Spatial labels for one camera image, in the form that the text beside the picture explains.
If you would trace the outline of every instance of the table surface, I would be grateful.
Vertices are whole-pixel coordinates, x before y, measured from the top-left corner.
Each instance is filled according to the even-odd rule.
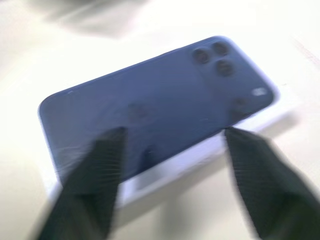
[[[37,115],[45,97],[214,35],[233,39],[300,99],[292,115],[262,134],[319,192],[320,3],[90,2],[0,2],[1,239],[29,237],[50,205]],[[116,225],[117,240],[255,239],[226,156],[125,207]]]

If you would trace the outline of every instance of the phone back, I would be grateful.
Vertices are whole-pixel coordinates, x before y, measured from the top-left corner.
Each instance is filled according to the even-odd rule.
[[[125,181],[273,99],[237,47],[216,36],[53,94],[39,114],[62,184],[96,137],[126,127]]]

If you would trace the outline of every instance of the smartphone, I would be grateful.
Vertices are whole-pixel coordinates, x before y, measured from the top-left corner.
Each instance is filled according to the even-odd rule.
[[[128,129],[126,181],[272,104],[246,59],[214,36],[47,97],[39,116],[62,185],[107,130]]]

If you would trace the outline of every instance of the blue smartphone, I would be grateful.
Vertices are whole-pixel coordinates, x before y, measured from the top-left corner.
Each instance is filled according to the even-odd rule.
[[[274,98],[238,47],[214,36],[55,93],[39,115],[62,184],[95,138],[126,127],[125,181]]]

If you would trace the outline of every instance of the white table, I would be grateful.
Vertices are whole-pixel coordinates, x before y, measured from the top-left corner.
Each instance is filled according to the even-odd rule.
[[[313,31],[320,21],[310,4],[123,1],[75,24],[70,16],[45,20],[48,7],[35,7],[35,0],[0,3],[1,239],[29,235],[47,202],[39,168],[49,157],[37,116],[41,100],[213,35],[233,39],[301,100],[294,116],[263,134],[320,189],[320,75],[315,57],[306,59],[290,38],[320,55]],[[233,183],[221,157],[120,211],[114,238],[254,239]]]

